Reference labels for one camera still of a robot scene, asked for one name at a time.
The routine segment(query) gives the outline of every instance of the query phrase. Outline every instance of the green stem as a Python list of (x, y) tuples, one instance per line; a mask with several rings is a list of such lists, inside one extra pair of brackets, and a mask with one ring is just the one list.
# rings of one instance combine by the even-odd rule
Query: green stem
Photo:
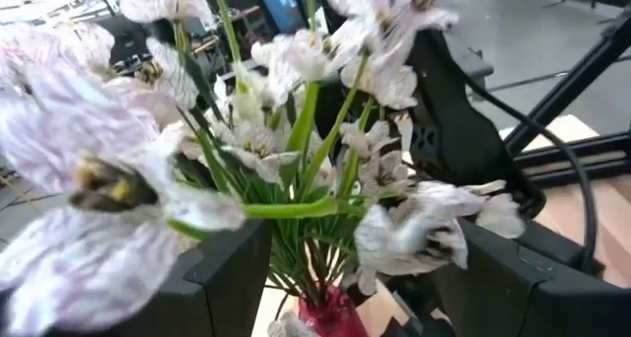
[(337, 201), (324, 197), (310, 204), (248, 204), (244, 210), (250, 219), (321, 218), (337, 213)]
[(331, 147), (333, 147), (333, 143), (335, 142), (335, 139), (337, 138), (337, 133), (339, 132), (339, 128), (340, 126), (342, 126), (342, 123), (344, 122), (344, 119), (346, 118), (346, 113), (348, 113), (348, 109), (351, 107), (351, 104), (353, 103), (353, 99), (355, 99), (355, 94), (357, 93), (357, 87), (359, 86), (359, 81), (362, 78), (362, 74), (364, 73), (364, 69), (366, 68), (367, 62), (368, 62), (368, 56), (363, 56), (362, 61), (359, 65), (359, 70), (357, 71), (357, 75), (355, 76), (355, 80), (353, 81), (353, 86), (351, 87), (351, 90), (348, 92), (348, 95), (346, 96), (346, 100), (344, 100), (344, 104), (342, 105), (341, 109), (337, 113), (337, 117), (335, 118), (335, 123), (333, 124), (333, 127), (331, 127), (331, 130), (328, 132), (328, 135), (326, 135), (326, 138), (324, 138), (324, 141), (322, 141), (322, 145), (319, 147), (319, 149), (317, 149), (317, 152), (315, 153), (314, 157), (312, 158), (312, 161), (309, 163), (309, 166), (307, 167), (307, 171), (304, 176), (304, 182), (301, 183), (300, 191), (298, 194), (298, 198), (300, 198), (301, 201), (305, 199), (306, 195), (311, 190), (312, 184), (314, 183), (314, 179), (316, 178), (316, 175), (317, 175), (317, 172), (319, 171), (320, 166), (322, 166), (324, 159), (326, 159), (326, 157), (328, 156), (331, 150)]
[(309, 18), (308, 22), (312, 28), (312, 31), (317, 30), (316, 24), (316, 0), (305, 0), (307, 2), (307, 17)]
[[(233, 62), (241, 61), (241, 50), (239, 49), (239, 43), (237, 42), (237, 35), (235, 34), (235, 28), (233, 27), (233, 20), (230, 17), (228, 10), (228, 4), (226, 0), (216, 0), (219, 7), (219, 15), (223, 22), (224, 30), (226, 31), (226, 37), (228, 38), (228, 46), (230, 47), (230, 53), (233, 56)], [(237, 92), (244, 94), (247, 92), (247, 87), (237, 79)]]
[[(368, 117), (373, 110), (373, 98), (369, 98), (364, 110), (362, 110), (362, 115), (359, 117), (359, 130), (364, 131), (366, 129), (366, 124), (368, 123)], [(338, 193), (339, 198), (348, 198), (351, 194), (351, 190), (353, 190), (353, 184), (355, 184), (355, 180), (357, 179), (357, 167), (359, 166), (359, 156), (357, 155), (357, 151), (351, 148), (348, 151), (348, 159), (344, 164), (344, 173), (342, 173), (342, 184), (340, 185), (340, 190)]]

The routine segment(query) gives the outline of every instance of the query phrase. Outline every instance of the yellow stamen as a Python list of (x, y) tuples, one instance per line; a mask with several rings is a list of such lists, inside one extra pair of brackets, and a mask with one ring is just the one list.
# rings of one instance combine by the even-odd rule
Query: yellow stamen
[(109, 196), (118, 202), (124, 202), (131, 194), (131, 185), (124, 180), (120, 180), (112, 189)]

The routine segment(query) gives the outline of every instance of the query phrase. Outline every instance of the bouquet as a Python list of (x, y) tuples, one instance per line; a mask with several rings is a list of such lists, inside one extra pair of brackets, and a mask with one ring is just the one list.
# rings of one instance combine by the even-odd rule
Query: bouquet
[[(315, 0), (306, 1), (314, 21)], [(402, 153), (384, 151), (399, 141), (388, 137), (385, 110), (418, 102), (418, 76), (404, 65), (416, 32), (456, 16), (432, 0), (328, 1), (348, 17), (335, 33), (312, 26), (252, 47), (266, 76), (241, 63), (224, 0), (219, 18), (205, 0), (120, 0), (131, 21), (167, 20), (174, 32), (172, 44), (147, 39), (153, 58), (134, 78), (111, 70), (113, 37), (96, 25), (3, 28), (0, 149), (23, 177), (68, 195), (0, 254), (8, 332), (108, 328), (159, 289), (182, 236), (212, 239), (265, 220), (269, 280), (300, 299), (301, 320), (320, 336), (360, 336), (336, 287), (346, 266), (357, 267), (351, 278), (369, 295), (378, 272), (465, 268), (458, 217), (522, 233), (510, 196), (489, 195), (503, 182), (416, 183)], [(233, 93), (220, 78), (211, 87), (193, 60), (186, 17), (225, 30)], [(320, 82), (336, 76), (347, 94), (320, 133)], [(353, 118), (358, 92), (370, 97)], [(373, 112), (379, 120), (369, 123)], [(337, 141), (347, 151), (333, 159)]]

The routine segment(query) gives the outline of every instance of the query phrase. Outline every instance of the flower center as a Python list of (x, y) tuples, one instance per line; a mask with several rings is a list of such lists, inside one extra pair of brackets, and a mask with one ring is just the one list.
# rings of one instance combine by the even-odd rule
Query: flower center
[(142, 62), (140, 70), (134, 73), (134, 77), (148, 85), (153, 86), (163, 73), (164, 70), (158, 62), (155, 60), (149, 60)]
[(427, 12), (433, 6), (434, 0), (412, 0), (412, 8), (417, 12)]
[(77, 209), (120, 213), (159, 200), (136, 169), (118, 167), (95, 156), (83, 159), (74, 178), (79, 189), (70, 196), (70, 204)]

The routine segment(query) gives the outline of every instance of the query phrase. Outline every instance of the metal stand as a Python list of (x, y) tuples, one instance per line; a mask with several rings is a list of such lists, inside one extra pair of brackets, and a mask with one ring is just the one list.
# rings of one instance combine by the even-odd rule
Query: metal stand
[[(565, 76), (530, 112), (528, 117), (548, 125), (559, 116), (587, 87), (589, 87), (631, 45), (631, 6), (618, 16), (612, 26), (602, 33), (602, 40)], [(569, 168), (553, 171), (531, 172), (533, 167), (562, 163), (562, 154), (556, 149), (544, 149), (520, 153), (538, 134), (524, 124), (519, 124), (506, 138), (509, 151), (516, 156), (516, 163), (530, 172), (533, 182), (542, 187), (564, 185), (573, 182)], [(599, 136), (594, 139), (571, 143), (571, 148), (586, 161), (590, 178), (597, 179), (620, 175), (630, 171), (631, 158), (629, 133)]]

